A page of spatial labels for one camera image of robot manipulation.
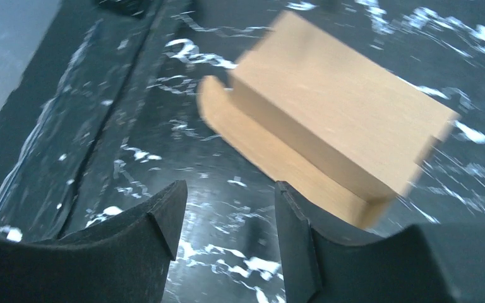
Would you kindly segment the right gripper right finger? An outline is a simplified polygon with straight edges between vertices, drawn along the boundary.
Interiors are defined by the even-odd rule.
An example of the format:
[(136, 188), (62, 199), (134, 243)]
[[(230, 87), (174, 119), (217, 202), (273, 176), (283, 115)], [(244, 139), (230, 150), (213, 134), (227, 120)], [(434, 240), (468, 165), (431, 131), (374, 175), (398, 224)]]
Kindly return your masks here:
[(287, 302), (453, 302), (419, 227), (380, 237), (275, 185)]

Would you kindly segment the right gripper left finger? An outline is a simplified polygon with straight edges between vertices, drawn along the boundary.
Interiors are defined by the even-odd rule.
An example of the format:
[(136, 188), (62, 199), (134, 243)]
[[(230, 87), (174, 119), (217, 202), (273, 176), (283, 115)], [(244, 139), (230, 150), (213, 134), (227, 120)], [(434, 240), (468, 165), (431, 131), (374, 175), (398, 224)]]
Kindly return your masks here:
[(0, 239), (0, 302), (160, 302), (177, 256), (188, 186), (61, 239)]

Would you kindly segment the brown cardboard box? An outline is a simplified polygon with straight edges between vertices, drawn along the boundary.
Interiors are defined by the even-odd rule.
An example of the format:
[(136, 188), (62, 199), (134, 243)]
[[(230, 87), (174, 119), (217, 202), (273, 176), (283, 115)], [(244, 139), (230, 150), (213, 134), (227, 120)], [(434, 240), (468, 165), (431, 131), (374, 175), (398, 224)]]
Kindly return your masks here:
[(275, 181), (366, 229), (406, 196), (459, 115), (283, 11), (228, 72), (198, 85), (207, 125)]

